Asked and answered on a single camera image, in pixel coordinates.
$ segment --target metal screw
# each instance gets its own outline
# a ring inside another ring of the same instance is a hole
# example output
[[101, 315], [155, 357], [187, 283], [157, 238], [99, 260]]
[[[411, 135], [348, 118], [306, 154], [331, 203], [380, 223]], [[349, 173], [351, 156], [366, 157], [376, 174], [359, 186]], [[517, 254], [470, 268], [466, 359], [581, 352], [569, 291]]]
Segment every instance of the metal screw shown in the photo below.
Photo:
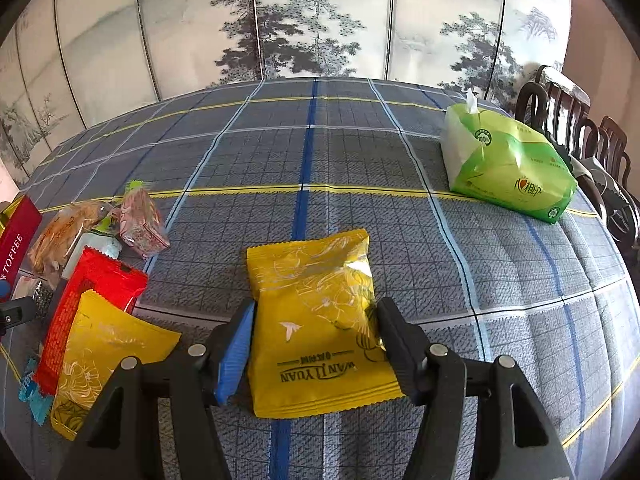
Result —
[[197, 343], [195, 345], [191, 345], [187, 352], [191, 357], [200, 357], [204, 355], [204, 352], [207, 351], [207, 347]]
[[498, 364], [504, 368], [513, 368], [516, 361], [510, 355], [501, 355], [498, 357]]
[[444, 357], [449, 353], [449, 349], [440, 343], [434, 343], [429, 347], [429, 352], [437, 357]]
[[123, 370], [133, 370], [136, 367], [138, 361], [135, 357], [125, 357], [122, 361], [120, 361], [120, 366]]

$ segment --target light blue stripe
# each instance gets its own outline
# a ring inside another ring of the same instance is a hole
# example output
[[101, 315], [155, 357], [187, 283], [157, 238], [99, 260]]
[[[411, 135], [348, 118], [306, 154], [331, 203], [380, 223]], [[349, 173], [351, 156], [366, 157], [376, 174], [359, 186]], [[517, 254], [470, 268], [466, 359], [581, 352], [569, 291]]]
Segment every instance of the light blue stripe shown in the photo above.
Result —
[[[175, 219], [178, 218], [178, 215], [180, 214], [180, 209], [182, 209], [182, 206], [184, 205], [184, 202], [187, 200], [189, 192], [191, 189], [193, 189], [193, 186], [198, 180], [198, 177], [202, 174], [202, 170], [209, 162], [209, 159], [211, 158], [211, 154], [216, 150], [216, 148], [220, 144], [220, 139], [226, 133], [226, 131], [229, 130], [234, 125], [234, 123], [236, 122], [240, 114], [246, 108], [248, 102], [258, 93], [260, 88], [262, 88], [263, 84], [264, 84], [264, 79], [260, 81], [260, 84], [256, 88], [254, 88], [254, 90], [247, 96], [247, 98], [240, 105], [238, 110], [236, 110], [236, 113], [234, 113], [231, 116], [231, 118], [227, 121], [227, 123], [225, 124], [225, 127], [222, 128], [222, 130], [220, 130], [220, 133], [217, 134], [217, 136], [213, 139], [213, 141], [211, 142], [211, 145], [209, 146], [209, 149], [205, 152], [205, 154], [200, 159], [200, 162], [197, 164], [195, 170], [193, 170], [193, 173], [191, 173], [191, 176], [187, 180], [187, 183], [184, 185], [184, 189], [182, 190], [180, 198], [175, 201], [174, 206], [172, 206], [171, 211], [169, 211], [169, 214], [166, 217], [164, 228], [167, 233], [169, 233], [169, 231], [171, 230], [171, 227], [174, 225]], [[151, 274], [151, 272], [154, 270], [157, 259], [158, 259], [158, 256], [156, 255], [146, 261], [145, 267], [143, 268], [143, 270], [147, 274]]]
[[476, 333], [476, 339], [478, 340], [478, 350], [481, 351], [482, 358], [484, 358], [485, 361], [493, 361], [491, 347], [489, 345], [489, 336], [486, 331], [486, 325], [484, 321], [482, 321], [481, 319], [478, 319], [478, 316], [477, 316], [477, 314], [480, 313], [480, 308], [478, 304], [478, 295], [476, 293], [476, 285], [474, 283], [473, 276], [471, 274], [471, 269], [469, 269], [469, 265], [466, 261], [466, 258], [464, 257], [464, 254], [460, 250], [460, 247], [458, 246], [456, 239], [453, 236], [453, 233], [449, 229], [446, 216], [444, 214], [444, 211], [442, 210], [442, 207], [440, 206], [440, 201], [437, 199], [435, 195], [431, 193], [433, 188], [431, 187], [429, 179], [427, 178], [427, 174], [424, 171], [424, 167], [422, 166], [420, 158], [418, 158], [418, 156], [414, 152], [414, 147], [405, 136], [404, 131], [402, 130], [402, 126], [400, 125], [399, 121], [396, 119], [395, 115], [387, 105], [382, 95], [380, 95], [380, 92], [378, 91], [376, 86], [373, 84], [371, 79], [369, 79], [368, 81], [369, 81], [369, 86], [371, 87], [371, 90], [373, 90], [374, 94], [377, 96], [378, 100], [380, 101], [380, 104], [382, 104], [382, 107], [385, 110], [386, 116], [389, 118], [389, 120], [393, 123], [393, 125], [398, 130], [398, 134], [400, 135], [402, 143], [404, 144], [407, 152], [409, 153], [409, 156], [414, 160], [414, 164], [416, 165], [416, 168], [418, 171], [418, 176], [420, 176], [420, 179], [422, 180], [422, 186], [429, 193], [429, 204], [431, 206], [431, 210], [433, 211], [434, 216], [440, 220], [440, 222], [438, 222], [438, 228], [440, 229], [440, 234], [442, 235], [443, 240], [445, 241], [445, 243], [447, 244], [447, 247], [449, 248], [449, 252], [453, 257], [453, 261], [456, 263], [456, 266], [458, 267], [458, 273], [460, 274], [460, 281], [462, 282], [463, 290], [465, 291], [466, 307], [470, 313], [474, 314], [474, 318], [476, 319], [476, 322], [478, 325], [477, 328], [479, 329], [479, 334]]

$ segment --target gray tablecloth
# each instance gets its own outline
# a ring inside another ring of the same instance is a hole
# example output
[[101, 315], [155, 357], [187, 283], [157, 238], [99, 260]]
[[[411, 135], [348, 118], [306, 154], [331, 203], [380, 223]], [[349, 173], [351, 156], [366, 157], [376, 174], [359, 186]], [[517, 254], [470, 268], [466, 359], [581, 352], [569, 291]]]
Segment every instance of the gray tablecloth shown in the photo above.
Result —
[[[181, 345], [203, 341], [249, 294], [247, 247], [366, 228], [377, 296], [464, 357], [514, 356], [578, 477], [599, 478], [640, 416], [636, 294], [580, 191], [556, 225], [449, 192], [438, 136], [456, 102], [456, 92], [359, 79], [207, 89], [68, 140], [24, 190], [46, 222], [72, 200], [152, 182], [171, 248], [122, 260], [150, 273], [135, 314], [183, 332]], [[41, 337], [31, 323], [3, 339], [19, 370]], [[4, 360], [0, 391], [2, 433], [35, 478], [53, 478], [68, 443], [30, 422]], [[215, 417], [236, 479], [389, 479], [402, 476], [421, 413], [401, 399], [290, 424], [239, 408]], [[176, 478], [169, 418], [164, 406]], [[468, 400], [459, 478], [474, 431]]]

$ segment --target clear plastic snack wrapper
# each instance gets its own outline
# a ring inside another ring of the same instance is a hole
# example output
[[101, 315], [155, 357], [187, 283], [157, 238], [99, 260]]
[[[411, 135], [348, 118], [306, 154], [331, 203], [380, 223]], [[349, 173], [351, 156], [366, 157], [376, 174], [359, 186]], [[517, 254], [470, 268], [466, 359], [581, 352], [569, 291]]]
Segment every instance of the clear plastic snack wrapper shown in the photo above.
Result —
[[143, 258], [169, 246], [160, 213], [140, 180], [127, 184], [120, 208], [120, 238]]
[[87, 200], [71, 203], [58, 211], [28, 252], [34, 273], [55, 290], [82, 234], [102, 220], [110, 209], [111, 205], [106, 202]]

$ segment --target green package top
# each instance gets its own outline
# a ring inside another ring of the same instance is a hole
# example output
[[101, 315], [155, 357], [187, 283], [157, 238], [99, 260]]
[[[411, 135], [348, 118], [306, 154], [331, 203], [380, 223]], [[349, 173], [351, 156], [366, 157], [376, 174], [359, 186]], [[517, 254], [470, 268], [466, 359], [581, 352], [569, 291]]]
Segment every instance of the green package top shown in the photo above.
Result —
[[452, 191], [555, 223], [577, 187], [545, 137], [492, 110], [447, 109], [440, 139]]

